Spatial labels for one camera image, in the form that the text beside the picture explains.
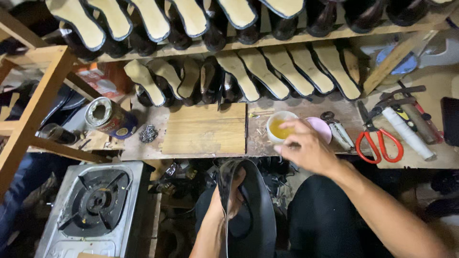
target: person's left hand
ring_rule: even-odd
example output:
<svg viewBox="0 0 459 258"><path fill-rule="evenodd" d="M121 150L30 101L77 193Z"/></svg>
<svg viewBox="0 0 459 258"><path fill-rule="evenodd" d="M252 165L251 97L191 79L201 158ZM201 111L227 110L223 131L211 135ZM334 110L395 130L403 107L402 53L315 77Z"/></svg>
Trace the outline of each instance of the person's left hand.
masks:
<svg viewBox="0 0 459 258"><path fill-rule="evenodd" d="M239 209L244 202L244 197L242 196L241 192L237 189L237 187L244 181L246 177L246 170L244 168L240 168L237 174L233 177L233 183L231 184L231 191L229 193L229 201L228 201L228 218L234 218ZM218 186L215 188L215 191L212 195L212 200L210 201L209 210L212 210L219 215L223 216L223 207L222 202L220 201L220 192L218 191Z"/></svg>

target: metal can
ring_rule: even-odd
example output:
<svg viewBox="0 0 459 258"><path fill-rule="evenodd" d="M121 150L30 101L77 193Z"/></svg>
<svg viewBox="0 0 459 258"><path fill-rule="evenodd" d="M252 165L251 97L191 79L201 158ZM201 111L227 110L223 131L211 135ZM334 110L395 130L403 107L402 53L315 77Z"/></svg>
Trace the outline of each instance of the metal can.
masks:
<svg viewBox="0 0 459 258"><path fill-rule="evenodd" d="M110 136L124 140L137 129L137 118L107 97L93 100L84 116L86 123Z"/></svg>

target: hand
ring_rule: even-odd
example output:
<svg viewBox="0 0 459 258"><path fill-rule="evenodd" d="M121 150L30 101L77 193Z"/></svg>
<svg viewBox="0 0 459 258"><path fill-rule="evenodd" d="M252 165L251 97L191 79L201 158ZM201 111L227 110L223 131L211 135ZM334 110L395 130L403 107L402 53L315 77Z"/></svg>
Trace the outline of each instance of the hand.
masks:
<svg viewBox="0 0 459 258"><path fill-rule="evenodd" d="M288 127L293 127L295 134L289 135L282 145L274 146L274 150L305 170L331 178L341 163L318 132L308 122L299 119L279 125L281 129Z"/></svg>
<svg viewBox="0 0 459 258"><path fill-rule="evenodd" d="M241 192L237 189L239 185L244 181L246 177L246 170L240 168L240 170L234 175L233 183L231 184L231 191L229 192L229 201L228 201L228 219L234 218L239 209L244 202L244 197ZM218 186L213 191L212 200L210 201L209 210L223 216L223 207L222 202L220 201L220 192L218 191Z"/></svg>

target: gas stove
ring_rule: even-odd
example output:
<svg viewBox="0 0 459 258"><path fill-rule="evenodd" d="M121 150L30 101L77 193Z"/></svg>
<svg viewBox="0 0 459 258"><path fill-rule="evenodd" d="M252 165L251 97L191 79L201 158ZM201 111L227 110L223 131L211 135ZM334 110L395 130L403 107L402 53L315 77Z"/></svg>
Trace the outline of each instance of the gas stove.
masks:
<svg viewBox="0 0 459 258"><path fill-rule="evenodd" d="M135 255L153 167L142 161L68 167L35 258Z"/></svg>

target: burner grate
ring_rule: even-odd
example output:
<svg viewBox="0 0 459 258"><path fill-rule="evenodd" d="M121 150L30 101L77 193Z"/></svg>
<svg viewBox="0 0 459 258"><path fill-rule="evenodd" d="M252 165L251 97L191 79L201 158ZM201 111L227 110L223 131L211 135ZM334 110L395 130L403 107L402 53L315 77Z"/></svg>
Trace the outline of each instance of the burner grate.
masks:
<svg viewBox="0 0 459 258"><path fill-rule="evenodd" d="M128 185L128 174L117 169L78 176L64 206L59 230L78 237L102 236L111 232L123 214Z"/></svg>

